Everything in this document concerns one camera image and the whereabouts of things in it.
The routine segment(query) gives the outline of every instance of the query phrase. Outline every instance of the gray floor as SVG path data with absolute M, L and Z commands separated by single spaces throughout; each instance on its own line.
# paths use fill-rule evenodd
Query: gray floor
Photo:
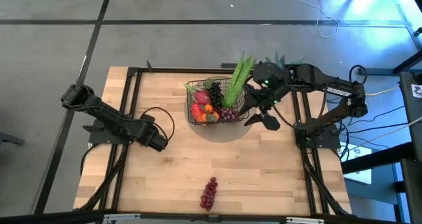
M 0 19 L 96 19 L 102 1 L 0 0 Z M 392 0 L 306 1 L 336 13 L 337 20 L 401 20 Z M 404 6 L 412 20 L 420 19 L 414 7 Z M 294 0 L 110 0 L 105 19 L 314 20 L 318 16 L 318 10 Z M 335 30 L 332 26 L 320 28 L 326 34 Z M 26 139 L 24 146 L 0 146 L 1 216 L 31 212 L 64 115 L 59 98 L 78 76 L 92 31 L 91 25 L 0 26 L 0 130 Z M 109 66 L 144 67 L 149 60 L 153 67 L 217 68 L 221 63 L 236 62 L 242 52 L 263 60 L 273 58 L 275 51 L 285 54 L 287 62 L 305 58 L 325 73 L 347 79 L 353 65 L 392 68 L 417 48 L 406 28 L 341 27 L 337 36 L 322 39 L 314 26 L 102 26 L 85 84 L 101 95 Z M 365 89 L 374 93 L 396 86 L 397 81 L 398 77 L 372 76 Z M 395 90 L 368 98 L 367 104 L 366 119 L 403 105 L 403 100 Z M 401 110 L 395 112 L 394 120 L 381 117 L 349 130 L 405 121 Z M 88 139 L 82 125 L 91 122 L 86 115 L 74 117 L 47 212 L 67 211 L 73 206 Z M 369 139 L 386 131 L 358 137 Z M 403 130 L 377 143 L 394 146 L 409 139 L 409 132 Z M 351 139 L 351 143 L 361 141 Z M 359 216 L 394 219 L 390 204 L 350 199 Z

